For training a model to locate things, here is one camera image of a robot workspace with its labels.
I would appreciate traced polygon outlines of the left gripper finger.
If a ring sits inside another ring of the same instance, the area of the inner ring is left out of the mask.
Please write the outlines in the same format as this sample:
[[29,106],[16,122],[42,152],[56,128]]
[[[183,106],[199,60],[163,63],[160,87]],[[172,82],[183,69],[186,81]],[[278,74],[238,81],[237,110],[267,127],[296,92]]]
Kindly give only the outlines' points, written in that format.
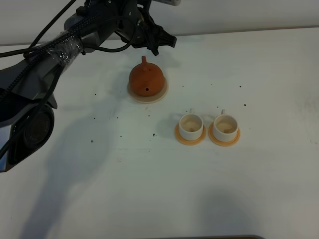
[[143,11],[143,47],[150,50],[153,55],[159,55],[160,46],[175,47],[177,38],[167,33],[163,27],[155,24],[148,11]]

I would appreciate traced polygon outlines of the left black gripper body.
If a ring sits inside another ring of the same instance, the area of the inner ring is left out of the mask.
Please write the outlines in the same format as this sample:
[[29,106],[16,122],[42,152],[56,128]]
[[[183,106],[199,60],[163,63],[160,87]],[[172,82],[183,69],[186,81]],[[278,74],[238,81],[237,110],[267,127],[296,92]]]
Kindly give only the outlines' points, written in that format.
[[77,8],[80,17],[76,36],[85,46],[100,46],[112,34],[134,48],[154,49],[149,15],[150,0],[87,0]]

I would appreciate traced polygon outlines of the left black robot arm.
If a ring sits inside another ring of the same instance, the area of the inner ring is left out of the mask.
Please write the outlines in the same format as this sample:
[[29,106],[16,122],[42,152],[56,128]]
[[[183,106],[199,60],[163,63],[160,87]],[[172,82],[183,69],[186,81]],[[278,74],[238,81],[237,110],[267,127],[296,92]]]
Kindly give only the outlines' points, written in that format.
[[0,170],[6,172],[41,148],[54,127],[53,95],[74,59],[93,51],[117,53],[129,47],[174,47],[176,37],[155,24],[149,0],[87,0],[53,40],[4,52],[23,60],[0,72]]

